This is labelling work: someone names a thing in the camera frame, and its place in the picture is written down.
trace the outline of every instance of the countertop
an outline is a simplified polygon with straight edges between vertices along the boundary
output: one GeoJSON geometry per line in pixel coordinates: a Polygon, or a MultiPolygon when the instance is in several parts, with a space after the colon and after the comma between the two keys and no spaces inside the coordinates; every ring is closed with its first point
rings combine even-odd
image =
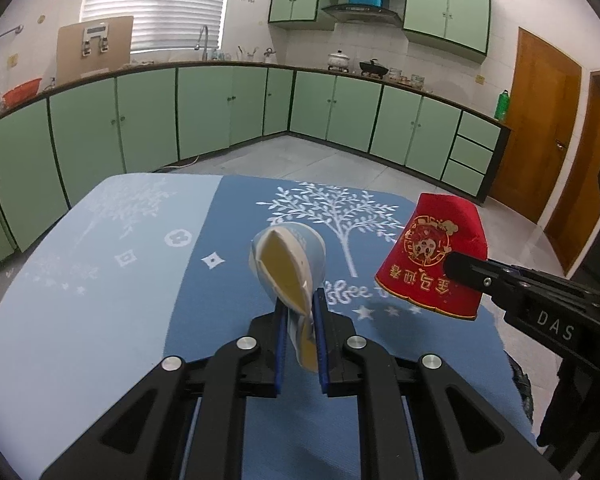
{"type": "Polygon", "coordinates": [[[120,70],[115,70],[114,72],[107,72],[107,73],[103,73],[103,74],[97,74],[97,75],[94,75],[91,77],[85,77],[83,79],[79,79],[79,80],[73,81],[71,83],[63,84],[60,86],[56,86],[55,88],[51,88],[49,90],[39,92],[35,97],[27,99],[27,100],[19,103],[17,106],[14,106],[13,108],[9,108],[8,110],[5,110],[3,113],[0,114],[0,119],[15,112],[16,110],[19,110],[20,108],[24,108],[25,106],[30,105],[36,101],[46,99],[54,94],[63,92],[65,90],[69,90],[71,88],[75,88],[77,86],[81,86],[83,84],[91,83],[94,81],[99,81],[101,79],[107,79],[110,77],[122,76],[122,75],[126,75],[126,74],[133,74],[133,73],[137,73],[137,72],[145,72],[147,70],[160,70],[160,69],[165,69],[165,68],[186,68],[186,67],[190,67],[190,66],[201,66],[201,65],[205,65],[205,66],[259,66],[259,67],[264,67],[264,68],[285,68],[287,70],[297,70],[297,71],[302,71],[302,72],[316,72],[316,73],[337,75],[340,77],[350,77],[350,78],[354,78],[354,79],[362,79],[362,80],[366,80],[366,81],[372,81],[374,83],[384,84],[386,86],[392,86],[394,88],[399,88],[401,90],[414,92],[416,94],[423,95],[423,96],[429,97],[431,99],[435,99],[436,101],[440,101],[442,103],[446,103],[453,107],[460,108],[461,110],[465,110],[475,116],[480,117],[481,119],[484,119],[485,121],[488,121],[492,124],[496,124],[496,126],[499,126],[501,128],[506,128],[507,130],[509,130],[509,128],[506,126],[506,124],[503,124],[500,121],[497,121],[496,119],[494,119],[492,117],[489,117],[481,112],[478,112],[477,110],[473,110],[472,108],[461,105],[461,104],[451,101],[449,99],[445,99],[443,97],[437,96],[435,94],[431,94],[431,93],[425,92],[423,90],[417,90],[410,86],[402,85],[400,83],[396,83],[393,81],[379,80],[379,79],[375,79],[375,78],[371,78],[371,77],[361,76],[358,74],[332,72],[332,71],[321,69],[321,68],[304,68],[304,67],[289,66],[289,65],[282,65],[282,64],[243,62],[243,61],[175,61],[175,62],[136,64],[133,66],[128,66],[126,68],[122,68],[120,70]]]}

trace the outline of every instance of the gold trim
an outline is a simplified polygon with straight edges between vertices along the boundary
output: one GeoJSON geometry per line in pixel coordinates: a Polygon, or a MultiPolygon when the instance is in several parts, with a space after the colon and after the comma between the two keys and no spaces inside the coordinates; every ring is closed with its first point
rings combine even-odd
{"type": "Polygon", "coordinates": [[[444,312],[443,310],[440,310],[439,308],[435,308],[433,306],[427,306],[425,304],[422,304],[415,300],[412,300],[409,296],[401,296],[400,294],[396,294],[394,291],[389,290],[383,283],[381,283],[380,280],[378,280],[377,276],[375,277],[375,280],[378,285],[380,285],[382,288],[384,288],[384,290],[386,290],[392,296],[395,296],[396,298],[400,298],[401,300],[410,301],[411,303],[416,304],[417,306],[426,308],[427,310],[430,310],[432,312],[437,312],[438,314],[442,314],[443,316],[455,317],[456,319],[464,319],[466,321],[475,321],[475,319],[478,317],[478,313],[476,313],[475,316],[458,316],[457,314],[449,314],[448,312],[444,312]]]}

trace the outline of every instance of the red paper cup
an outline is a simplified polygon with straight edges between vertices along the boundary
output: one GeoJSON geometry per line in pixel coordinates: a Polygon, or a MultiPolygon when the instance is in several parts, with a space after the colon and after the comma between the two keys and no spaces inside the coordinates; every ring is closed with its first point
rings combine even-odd
{"type": "Polygon", "coordinates": [[[423,193],[404,231],[376,274],[388,293],[446,316],[474,320],[482,294],[445,276],[451,251],[487,259],[475,205],[459,196],[423,193]]]}

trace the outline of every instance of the white tree print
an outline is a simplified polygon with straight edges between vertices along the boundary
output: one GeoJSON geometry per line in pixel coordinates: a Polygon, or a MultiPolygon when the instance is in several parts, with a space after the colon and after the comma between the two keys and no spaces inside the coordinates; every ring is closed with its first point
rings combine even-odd
{"type": "Polygon", "coordinates": [[[305,219],[314,224],[325,224],[338,237],[352,278],[358,272],[349,251],[349,236],[352,231],[373,233],[395,243],[404,226],[394,218],[397,205],[380,204],[373,195],[363,190],[350,192],[345,187],[322,186],[310,182],[297,182],[291,190],[278,188],[277,199],[271,202],[256,202],[275,210],[267,218],[271,225],[293,219],[305,219]]]}
{"type": "Polygon", "coordinates": [[[162,200],[175,194],[162,189],[165,182],[164,178],[156,179],[153,174],[135,173],[112,178],[98,186],[80,203],[93,213],[93,217],[76,245],[104,220],[122,224],[122,239],[133,232],[134,225],[143,217],[158,216],[162,200]]]}

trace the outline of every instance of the drawer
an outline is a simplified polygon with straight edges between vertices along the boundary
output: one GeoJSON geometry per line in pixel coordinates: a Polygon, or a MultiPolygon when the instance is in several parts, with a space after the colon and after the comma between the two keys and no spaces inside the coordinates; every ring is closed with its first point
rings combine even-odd
{"type": "Polygon", "coordinates": [[[458,128],[458,134],[493,150],[500,136],[500,127],[480,117],[464,112],[460,121],[460,128],[458,128]]]}
{"type": "Polygon", "coordinates": [[[493,155],[491,150],[487,150],[480,144],[466,140],[463,137],[456,137],[454,148],[451,150],[453,160],[462,162],[482,174],[487,173],[491,155],[493,155]]]}
{"type": "Polygon", "coordinates": [[[483,174],[452,160],[446,164],[445,174],[442,176],[442,182],[451,184],[473,196],[478,195],[483,179],[483,174]]]}

